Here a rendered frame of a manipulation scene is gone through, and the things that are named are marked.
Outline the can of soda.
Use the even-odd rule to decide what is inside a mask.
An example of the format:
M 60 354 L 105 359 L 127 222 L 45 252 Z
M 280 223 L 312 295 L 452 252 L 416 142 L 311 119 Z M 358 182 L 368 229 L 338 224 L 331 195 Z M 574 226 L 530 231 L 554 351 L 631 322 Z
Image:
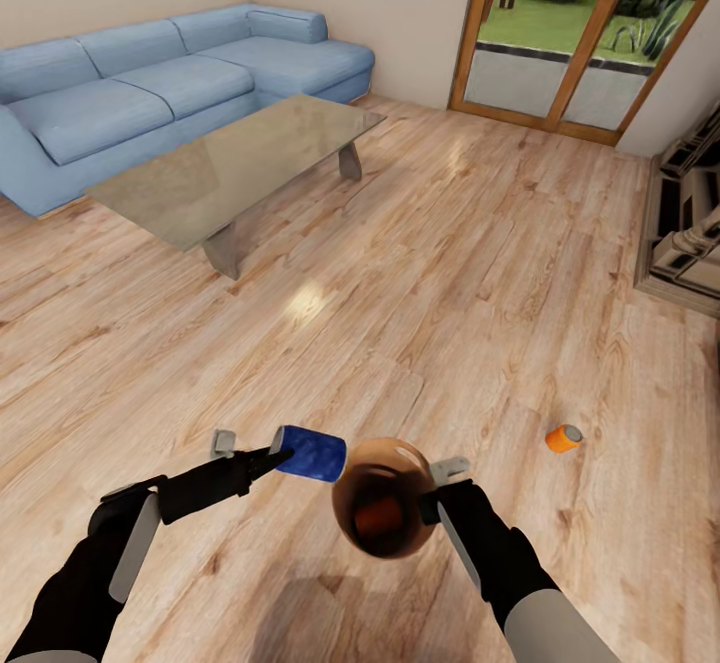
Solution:
M 279 426 L 271 447 L 271 455 L 294 450 L 294 457 L 278 466 L 280 472 L 331 483 L 345 472 L 349 452 L 344 438 L 293 425 Z
M 404 529 L 408 523 L 404 501 L 396 495 L 356 510 L 352 519 L 356 521 L 354 525 L 360 541 L 380 539 L 384 533 Z
M 582 444 L 582 432 L 571 424 L 563 424 L 560 428 L 546 435 L 546 443 L 553 452 L 567 452 Z

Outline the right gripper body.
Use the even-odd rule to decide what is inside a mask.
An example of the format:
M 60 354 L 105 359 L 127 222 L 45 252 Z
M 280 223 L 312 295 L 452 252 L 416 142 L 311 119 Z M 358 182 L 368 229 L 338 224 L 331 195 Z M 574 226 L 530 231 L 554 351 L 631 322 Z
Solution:
M 431 526 L 433 524 L 440 524 L 441 517 L 438 511 L 438 501 L 442 500 L 442 487 L 437 488 L 433 492 L 421 494 L 416 497 L 419 510 L 422 516 L 422 521 L 425 526 Z

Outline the trash can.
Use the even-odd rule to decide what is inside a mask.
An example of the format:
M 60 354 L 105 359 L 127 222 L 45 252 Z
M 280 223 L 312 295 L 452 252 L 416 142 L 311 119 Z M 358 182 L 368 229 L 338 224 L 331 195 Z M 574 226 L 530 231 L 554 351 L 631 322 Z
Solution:
M 414 454 L 413 461 L 395 448 L 401 447 Z M 345 538 L 359 551 L 382 561 L 404 560 L 417 554 L 433 536 L 437 524 L 425 526 L 416 497 L 433 492 L 434 479 L 430 463 L 408 442 L 393 437 L 367 438 L 355 444 L 348 452 L 345 472 L 331 483 L 331 502 L 335 522 Z M 384 533 L 380 539 L 360 541 L 356 521 L 352 515 L 360 507 L 378 503 L 396 495 L 404 501 L 408 523 L 404 529 Z

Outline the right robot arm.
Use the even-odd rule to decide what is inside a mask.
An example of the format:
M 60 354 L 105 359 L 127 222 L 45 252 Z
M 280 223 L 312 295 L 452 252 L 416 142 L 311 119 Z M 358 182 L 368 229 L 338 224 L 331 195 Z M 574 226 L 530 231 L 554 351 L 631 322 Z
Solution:
M 517 663 L 621 663 L 555 582 L 516 526 L 508 529 L 465 456 L 430 463 L 434 491 L 416 497 L 425 526 L 440 524 L 484 602 L 490 602 Z

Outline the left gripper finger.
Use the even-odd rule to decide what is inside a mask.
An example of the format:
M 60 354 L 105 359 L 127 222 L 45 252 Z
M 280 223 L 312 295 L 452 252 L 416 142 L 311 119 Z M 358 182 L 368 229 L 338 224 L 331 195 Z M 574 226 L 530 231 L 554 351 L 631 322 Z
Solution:
M 277 469 L 279 465 L 282 465 L 286 461 L 292 459 L 294 455 L 294 450 L 290 449 L 248 461 L 248 466 L 245 467 L 247 484 L 252 486 L 253 482 L 257 480 L 257 478 L 261 478 L 263 474 L 267 474 L 270 470 Z
M 271 446 L 268 448 L 261 448 L 259 450 L 253 450 L 251 452 L 245 452 L 245 450 L 241 451 L 241 456 L 243 457 L 243 462 L 245 467 L 248 466 L 248 461 L 252 461 L 252 459 L 258 459 L 265 457 L 266 455 L 270 455 L 270 449 L 272 449 Z

